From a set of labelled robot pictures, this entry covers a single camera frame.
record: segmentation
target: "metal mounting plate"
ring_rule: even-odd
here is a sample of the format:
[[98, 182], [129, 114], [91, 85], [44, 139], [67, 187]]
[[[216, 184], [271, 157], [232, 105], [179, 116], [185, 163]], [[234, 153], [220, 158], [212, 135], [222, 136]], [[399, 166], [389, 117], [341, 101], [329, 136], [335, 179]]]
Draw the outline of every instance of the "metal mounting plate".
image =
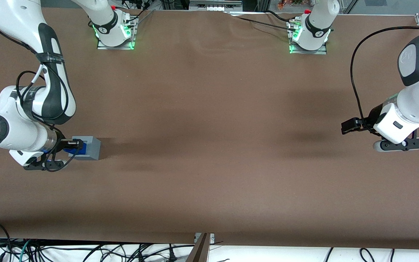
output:
[[[297, 16], [295, 17], [295, 19], [291, 19], [289, 22], [286, 22], [287, 28], [294, 28], [294, 29], [298, 29], [298, 27], [300, 26], [300, 17]], [[290, 53], [304, 53], [304, 54], [309, 54], [309, 55], [326, 55], [327, 54], [327, 50], [326, 50], [326, 43], [324, 43], [318, 50], [314, 50], [314, 51], [310, 51], [310, 50], [305, 50], [303, 48], [301, 48], [298, 43], [296, 43], [293, 40], [294, 34], [296, 34], [297, 32], [293, 32], [293, 31], [288, 31], [287, 35], [289, 37], [289, 52]]]

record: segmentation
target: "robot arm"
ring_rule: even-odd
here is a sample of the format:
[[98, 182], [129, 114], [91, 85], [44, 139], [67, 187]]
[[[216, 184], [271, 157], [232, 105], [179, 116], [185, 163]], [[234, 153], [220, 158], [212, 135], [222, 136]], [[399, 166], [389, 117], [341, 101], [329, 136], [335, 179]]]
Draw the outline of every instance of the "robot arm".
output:
[[[87, 12], [103, 44], [120, 45], [130, 37], [124, 32], [125, 14], [112, 10], [107, 0], [73, 1]], [[8, 86], [0, 93], [0, 147], [28, 166], [40, 156], [69, 147], [50, 125], [63, 124], [74, 115], [75, 99], [58, 38], [42, 15], [40, 0], [0, 0], [0, 31], [28, 45], [40, 61], [28, 87], [18, 91]], [[33, 86], [41, 72], [46, 85]]]
[[398, 67], [405, 88], [371, 110], [364, 123], [358, 118], [342, 123], [343, 134], [367, 125], [384, 138], [374, 144], [377, 151], [419, 149], [419, 138], [408, 138], [419, 128], [419, 36], [400, 52]]
[[316, 0], [311, 13], [301, 15], [301, 28], [293, 40], [305, 50], [318, 50], [327, 41], [339, 10], [337, 0]]

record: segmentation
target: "power cable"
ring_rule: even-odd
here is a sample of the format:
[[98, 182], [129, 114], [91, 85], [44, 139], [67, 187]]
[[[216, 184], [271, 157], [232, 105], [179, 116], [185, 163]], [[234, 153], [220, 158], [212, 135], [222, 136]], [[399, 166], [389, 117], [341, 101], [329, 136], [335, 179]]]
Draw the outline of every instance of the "power cable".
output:
[[293, 28], [281, 27], [279, 25], [272, 25], [272, 24], [268, 24], [268, 23], [264, 23], [264, 22], [260, 22], [260, 21], [256, 21], [256, 20], [251, 20], [251, 19], [248, 19], [248, 18], [243, 18], [243, 17], [240, 17], [240, 16], [238, 16], [237, 18], [242, 19], [242, 20], [246, 20], [246, 21], [250, 21], [250, 22], [254, 22], [254, 23], [258, 23], [258, 24], [261, 24], [261, 25], [267, 25], [267, 26], [270, 26], [270, 27], [273, 27], [273, 28], [281, 28], [281, 29], [284, 29], [284, 30], [287, 30], [287, 31], [295, 31], [295, 29], [293, 29]]

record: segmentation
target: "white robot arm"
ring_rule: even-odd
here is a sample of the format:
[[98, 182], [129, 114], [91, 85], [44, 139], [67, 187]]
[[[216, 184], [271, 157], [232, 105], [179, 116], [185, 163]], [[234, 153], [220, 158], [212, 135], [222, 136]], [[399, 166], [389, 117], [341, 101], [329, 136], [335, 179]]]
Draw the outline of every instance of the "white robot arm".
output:
[[352, 118], [342, 123], [343, 134], [362, 131], [361, 126], [367, 125], [384, 138], [374, 144], [377, 151], [419, 149], [414, 133], [419, 128], [419, 36], [400, 52], [398, 67], [405, 88], [371, 110], [363, 121]]
[[[125, 15], [112, 10], [107, 0], [73, 1], [87, 12], [103, 44], [117, 46], [130, 37], [124, 31]], [[0, 147], [24, 167], [40, 156], [79, 147], [53, 128], [74, 115], [75, 99], [58, 38], [43, 18], [40, 0], [0, 0], [0, 31], [20, 40], [40, 61], [29, 86], [8, 86], [0, 93]], [[42, 72], [46, 85], [33, 86]], [[47, 168], [42, 160], [35, 169]]]

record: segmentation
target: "black connector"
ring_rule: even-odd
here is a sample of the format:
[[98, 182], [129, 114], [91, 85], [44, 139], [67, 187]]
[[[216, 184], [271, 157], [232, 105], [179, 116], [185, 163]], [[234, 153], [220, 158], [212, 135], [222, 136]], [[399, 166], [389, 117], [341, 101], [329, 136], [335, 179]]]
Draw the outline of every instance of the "black connector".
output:
[[171, 244], [169, 244], [169, 260], [168, 260], [168, 262], [175, 262], [176, 260], [177, 260], [177, 257], [174, 254], [174, 250], [173, 250]]

